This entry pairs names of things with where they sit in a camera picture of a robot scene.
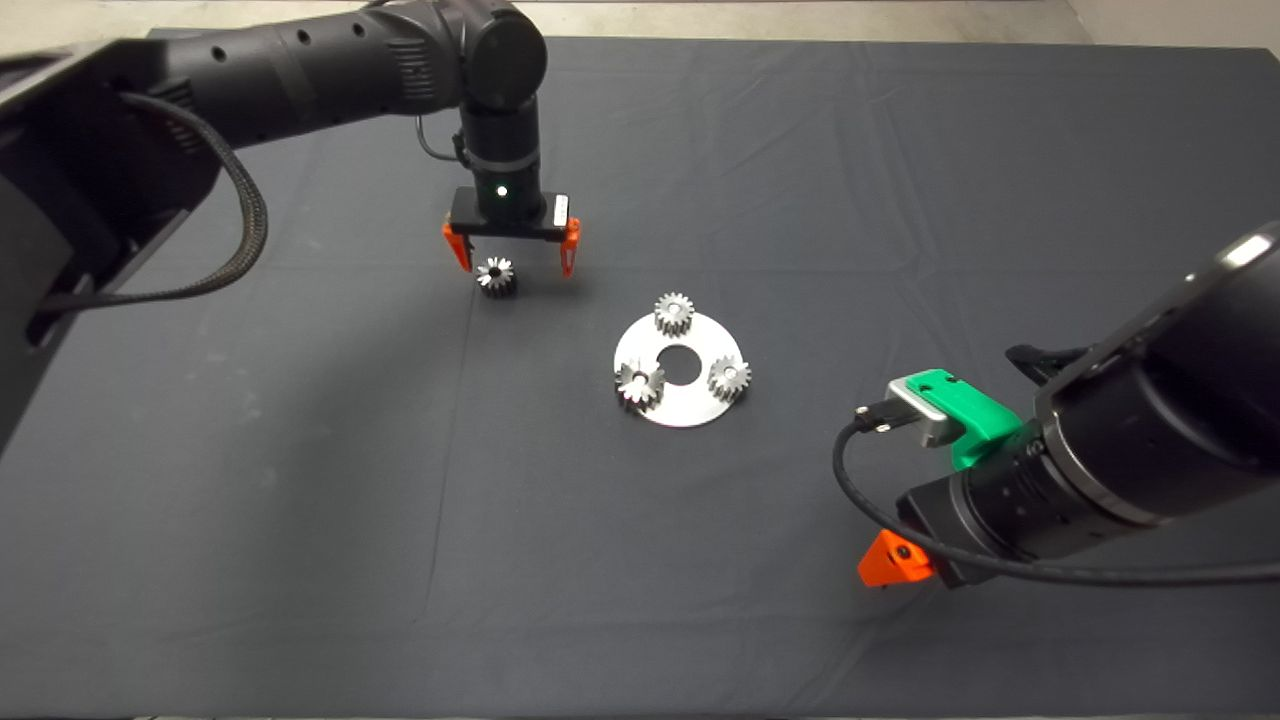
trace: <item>metal connector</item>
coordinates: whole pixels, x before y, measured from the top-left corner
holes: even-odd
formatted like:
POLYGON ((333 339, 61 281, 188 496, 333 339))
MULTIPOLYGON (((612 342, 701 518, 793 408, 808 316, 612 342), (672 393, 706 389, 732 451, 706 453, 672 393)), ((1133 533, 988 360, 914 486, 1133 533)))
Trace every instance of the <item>metal connector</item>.
POLYGON ((858 420, 861 423, 861 432, 876 430, 877 433, 887 433, 893 428, 901 428, 902 425, 910 425, 920 420, 920 413, 897 397, 888 397, 872 405, 863 405, 854 413, 858 414, 858 420))
POLYGON ((923 447, 951 445, 964 434, 964 425, 934 407, 929 401, 911 392, 911 388, 906 387, 909 377, 905 375, 888 383, 888 388, 884 391, 886 402, 891 398, 897 400, 905 402, 915 411, 915 421, 920 427, 920 445, 923 447))

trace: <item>floor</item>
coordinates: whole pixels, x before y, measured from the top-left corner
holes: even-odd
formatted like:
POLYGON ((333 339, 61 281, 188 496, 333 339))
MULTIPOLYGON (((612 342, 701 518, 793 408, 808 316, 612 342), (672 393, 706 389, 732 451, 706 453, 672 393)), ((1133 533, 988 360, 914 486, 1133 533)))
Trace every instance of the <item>floor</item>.
MULTIPOLYGON (((1263 46, 1280 53, 1276 0, 861 0, 517 3, 547 35, 1263 46)), ((237 27, 358 8, 321 0, 4 0, 0 54, 237 27)))

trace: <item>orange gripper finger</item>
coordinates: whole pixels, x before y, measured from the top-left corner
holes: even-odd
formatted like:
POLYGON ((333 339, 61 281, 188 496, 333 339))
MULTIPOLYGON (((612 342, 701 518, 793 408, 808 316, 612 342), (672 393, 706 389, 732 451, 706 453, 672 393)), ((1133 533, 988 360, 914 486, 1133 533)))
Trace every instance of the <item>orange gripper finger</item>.
POLYGON ((449 249, 453 250, 453 256, 458 259, 458 264, 462 269, 471 272, 471 249, 467 247, 467 236, 453 232, 453 225, 444 223, 440 229, 444 233, 444 241, 449 243, 449 249))
POLYGON ((566 278, 573 277, 573 261, 577 260, 580 240, 582 240, 582 223, 577 218, 570 218, 564 225, 564 240, 561 241, 561 273, 566 278))
POLYGON ((933 577, 933 565, 920 546, 890 530, 881 530, 858 564, 858 575, 869 588, 918 583, 933 577))

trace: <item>black cable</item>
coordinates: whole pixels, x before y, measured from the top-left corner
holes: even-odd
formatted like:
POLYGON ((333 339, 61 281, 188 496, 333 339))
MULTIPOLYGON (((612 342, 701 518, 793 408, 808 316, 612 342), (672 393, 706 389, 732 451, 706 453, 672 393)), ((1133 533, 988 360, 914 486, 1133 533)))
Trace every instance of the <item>black cable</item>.
POLYGON ((239 196, 241 214, 243 215, 243 232, 239 246, 221 268, 188 286, 132 295, 50 295, 40 305, 42 313, 79 313, 81 310, 95 307, 180 300, 206 295, 244 277, 244 273, 253 266, 253 263, 262 254, 262 247, 266 245, 266 201, 262 200, 262 193, 259 191, 257 184, 253 183, 253 178, 250 177, 248 170, 241 164, 236 156, 236 151, 223 140, 223 136, 197 115, 165 100, 157 100, 136 92, 122 92, 120 99, 127 105, 164 115, 166 119, 189 128, 209 145, 209 149, 223 164, 223 168, 227 169, 227 174, 232 178, 232 184, 236 186, 236 193, 239 196))
POLYGON ((417 143, 421 145, 422 150, 431 158, 444 160, 445 163, 462 163, 462 160, 458 160, 457 155, 447 155, 439 150, 431 150, 431 146, 426 143, 426 135, 422 133, 422 115, 413 118, 413 131, 417 132, 417 143))
POLYGON ((859 414, 836 436, 832 450, 831 469, 836 474, 840 489, 845 491, 850 502, 879 527, 897 533, 924 548, 933 557, 942 557, 963 565, 973 565, 1024 580, 1057 583, 1065 585, 1093 585, 1107 588, 1176 588, 1196 585, 1238 585, 1249 583, 1271 583, 1280 580, 1280 561, 1248 562, 1234 565, 1192 565, 1183 568, 1079 568, 1070 565, 1032 564, 1005 560, 988 555, 970 552, 961 547, 946 544, 911 529, 896 518, 876 506, 845 470, 845 450, 849 441, 858 433, 873 429, 877 420, 859 414))

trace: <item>gear teeth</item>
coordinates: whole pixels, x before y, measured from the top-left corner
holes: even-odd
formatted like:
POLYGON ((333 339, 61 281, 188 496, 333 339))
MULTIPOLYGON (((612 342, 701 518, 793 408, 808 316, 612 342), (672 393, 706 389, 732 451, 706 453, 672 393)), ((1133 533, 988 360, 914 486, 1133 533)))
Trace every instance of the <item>gear teeth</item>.
POLYGON ((476 266, 476 284, 489 297, 507 297, 516 292, 516 266, 506 258, 489 258, 476 266))
POLYGON ((667 373, 660 366, 644 372, 639 361, 623 363, 613 375, 618 391, 618 401, 627 410, 644 411, 662 400, 662 389, 667 384, 667 373))
POLYGON ((751 366, 739 361, 737 357, 726 355, 712 363, 712 369, 707 374, 707 384, 716 397, 724 402, 733 402, 751 384, 751 366))
POLYGON ((680 292, 663 293, 653 304, 653 319, 666 336, 685 334, 694 322, 694 301, 680 292))

